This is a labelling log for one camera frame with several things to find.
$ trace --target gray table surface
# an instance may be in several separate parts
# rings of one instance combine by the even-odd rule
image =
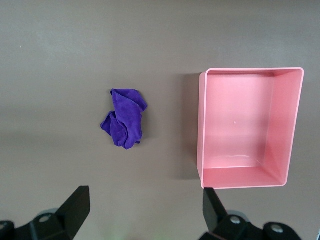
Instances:
[[[320,227],[320,1],[0,3],[0,219],[16,226],[89,185],[76,240],[196,240],[205,232],[198,79],[209,68],[305,70],[288,183],[218,190],[227,209],[305,240]],[[144,137],[100,123],[111,88],[139,90]]]

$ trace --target microfiber towel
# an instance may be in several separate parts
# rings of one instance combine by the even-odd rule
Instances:
[[[140,143],[141,119],[148,105],[137,90],[112,89],[114,111],[110,111],[101,128],[113,139],[114,145],[126,150]]]

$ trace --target pink container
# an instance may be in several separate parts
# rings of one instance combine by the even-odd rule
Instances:
[[[203,188],[287,183],[303,77],[302,68],[212,68],[200,75]]]

